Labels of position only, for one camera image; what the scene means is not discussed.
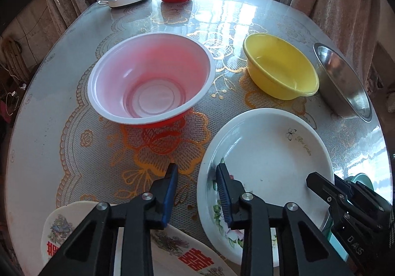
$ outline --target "white plate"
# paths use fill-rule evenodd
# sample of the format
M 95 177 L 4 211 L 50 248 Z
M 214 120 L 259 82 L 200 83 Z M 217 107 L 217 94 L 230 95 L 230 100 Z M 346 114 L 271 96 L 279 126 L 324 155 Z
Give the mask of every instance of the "white plate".
M 97 202 L 77 201 L 52 212 L 44 224 L 41 254 L 44 265 Z M 115 251 L 114 276 L 120 275 L 123 228 L 119 229 Z M 206 245 L 167 225 L 151 231 L 155 276 L 236 276 L 230 267 Z
M 240 231 L 224 222 L 215 186 L 215 168 L 225 159 L 229 174 L 265 202 L 284 206 L 297 203 L 322 229 L 328 205 L 306 186 L 317 171 L 334 182 L 331 159 L 317 133 L 292 113 L 271 108 L 254 109 L 230 120 L 215 135 L 200 165 L 197 208 L 203 229 L 226 258 L 241 264 Z M 272 229 L 273 265 L 278 266 L 275 230 Z

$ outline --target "bowl base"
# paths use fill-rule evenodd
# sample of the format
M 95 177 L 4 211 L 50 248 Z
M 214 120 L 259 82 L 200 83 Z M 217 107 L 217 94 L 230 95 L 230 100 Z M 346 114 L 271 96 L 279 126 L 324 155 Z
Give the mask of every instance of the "bowl base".
M 125 107 L 134 118 L 155 116 L 185 103 L 182 87 L 170 79 L 150 79 L 135 86 L 127 95 Z

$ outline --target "table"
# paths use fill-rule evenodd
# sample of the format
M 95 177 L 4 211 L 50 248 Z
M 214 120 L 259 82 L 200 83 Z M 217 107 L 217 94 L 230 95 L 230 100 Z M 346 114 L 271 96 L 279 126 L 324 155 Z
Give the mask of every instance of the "table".
M 164 31 L 202 42 L 217 62 L 208 94 L 175 124 L 137 129 L 112 123 L 90 106 L 86 86 L 95 62 L 137 34 Z M 281 37 L 317 63 L 313 44 L 336 48 L 313 21 L 272 0 L 146 0 L 122 9 L 98 3 L 65 32 L 41 64 L 20 107 L 6 176 L 11 240 L 26 276 L 43 267 L 42 228 L 56 207 L 79 200 L 121 203 L 179 165 L 171 223 L 210 245 L 198 218 L 199 163 L 217 131 L 252 108 L 290 111 L 309 123 L 327 147 L 336 175 L 366 173 L 392 202 L 391 170 L 376 114 L 371 123 L 333 114 L 319 94 L 280 101 L 260 91 L 246 72 L 244 38 L 253 32 Z

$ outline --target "stainless steel bowl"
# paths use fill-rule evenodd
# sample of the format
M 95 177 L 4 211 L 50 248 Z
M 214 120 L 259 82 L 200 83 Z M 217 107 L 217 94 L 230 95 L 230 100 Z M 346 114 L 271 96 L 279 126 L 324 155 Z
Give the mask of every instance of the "stainless steel bowl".
M 319 92 L 327 104 L 343 118 L 360 117 L 372 120 L 369 97 L 349 64 L 331 48 L 314 44 L 318 58 Z

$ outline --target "white bowl rim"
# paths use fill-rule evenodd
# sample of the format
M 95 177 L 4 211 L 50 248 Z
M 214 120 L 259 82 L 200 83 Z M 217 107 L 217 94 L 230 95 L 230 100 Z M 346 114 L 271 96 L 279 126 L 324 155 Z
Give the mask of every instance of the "white bowl rim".
M 209 146 L 206 149 L 206 152 L 203 156 L 203 159 L 200 163 L 199 167 L 199 175 L 197 177 L 197 186 L 196 186 L 196 203 L 197 203 L 197 212 L 200 217 L 200 222 L 203 227 L 203 230 L 205 234 L 207 235 L 207 238 L 210 240 L 211 244 L 214 246 L 216 250 L 218 250 L 219 253 L 224 255 L 226 258 L 231 260 L 234 263 L 237 263 L 239 261 L 238 255 L 236 255 L 234 252 L 230 252 L 227 247 L 224 245 L 224 242 L 222 239 L 219 238 L 217 231 L 213 232 L 213 222 L 211 221 L 210 213 L 209 213 L 209 207 L 208 207 L 208 200 L 207 200 L 207 176 L 208 176 L 208 171 L 210 170 L 210 162 L 211 158 L 215 155 L 217 148 L 223 138 L 228 134 L 230 130 L 232 130 L 235 126 L 238 124 L 246 121 L 248 118 L 250 118 L 253 115 L 256 114 L 277 114 L 281 116 L 285 116 L 291 120 L 296 121 L 303 127 L 305 127 L 312 135 L 313 137 L 317 140 L 319 146 L 321 147 L 323 154 L 325 155 L 325 158 L 327 160 L 327 165 L 332 168 L 332 174 L 331 174 L 331 179 L 330 182 L 334 183 L 335 177 L 333 174 L 333 167 L 332 167 L 332 161 L 331 157 L 329 156 L 328 150 L 322 141 L 321 137 L 316 133 L 316 131 L 311 128 L 311 126 L 306 123 L 303 119 L 299 118 L 298 116 L 294 115 L 293 113 L 290 113 L 288 111 L 282 110 L 282 109 L 276 109 L 276 108 L 257 108 L 257 109 L 252 109 L 245 111 L 236 117 L 232 118 L 229 120 L 214 136 L 214 138 L 211 140 Z M 324 218 L 323 222 L 321 223 L 321 226 L 319 227 L 320 230 L 324 227 L 326 221 L 327 221 L 328 215 Z
M 209 76 L 207 77 L 206 83 L 204 84 L 204 86 L 200 89 L 200 91 L 189 101 L 187 101 L 186 103 L 182 104 L 181 106 L 167 111 L 165 113 L 156 115 L 156 116 L 152 116 L 152 117 L 146 117 L 146 118 L 132 118 L 132 117 L 120 117 L 120 116 L 116 116 L 114 114 L 109 113 L 107 110 L 105 110 L 102 105 L 99 103 L 99 101 L 97 100 L 97 96 L 94 92 L 94 88 L 92 87 L 92 83 L 93 80 L 96 80 L 98 77 L 98 69 L 99 67 L 103 64 L 103 61 L 105 60 L 105 58 L 110 55 L 113 51 L 117 50 L 121 45 L 123 45 L 125 42 L 127 41 L 132 41 L 133 39 L 137 38 L 137 37 L 143 37 L 143 36 L 149 36 L 149 35 L 153 35 L 153 34 L 170 34 L 173 36 L 179 36 L 179 37 L 183 37 L 186 38 L 194 43 L 196 43 L 198 46 L 200 46 L 206 53 L 206 55 L 209 58 L 209 62 L 210 62 L 210 73 Z M 198 103 L 198 101 L 200 99 L 202 99 L 204 97 L 204 95 L 206 95 L 206 93 L 208 92 L 208 90 L 210 89 L 211 85 L 213 84 L 214 81 L 214 77 L 215 77 L 215 70 L 216 70 L 216 64 L 213 58 L 213 55 L 210 53 L 210 51 L 203 45 L 201 44 L 199 41 L 187 37 L 185 35 L 182 34 L 176 34 L 176 33 L 171 33 L 171 32 L 146 32 L 143 34 L 139 34 L 137 36 L 134 37 L 130 37 L 128 39 L 125 39 L 124 41 L 118 43 L 117 45 L 115 45 L 114 47 L 112 47 L 111 49 L 109 49 L 96 63 L 96 65 L 93 67 L 90 75 L 89 75 L 89 80 L 88 80 L 88 98 L 89 98 L 89 102 L 92 105 L 92 107 L 104 118 L 110 120 L 110 121 L 114 121 L 114 122 L 118 122 L 120 124 L 128 124 L 128 125 L 144 125 L 144 124 L 153 124 L 156 122 L 160 122 L 160 121 L 164 121 L 170 118 L 173 118 L 185 111 L 187 111 L 188 109 L 192 108 L 196 103 Z

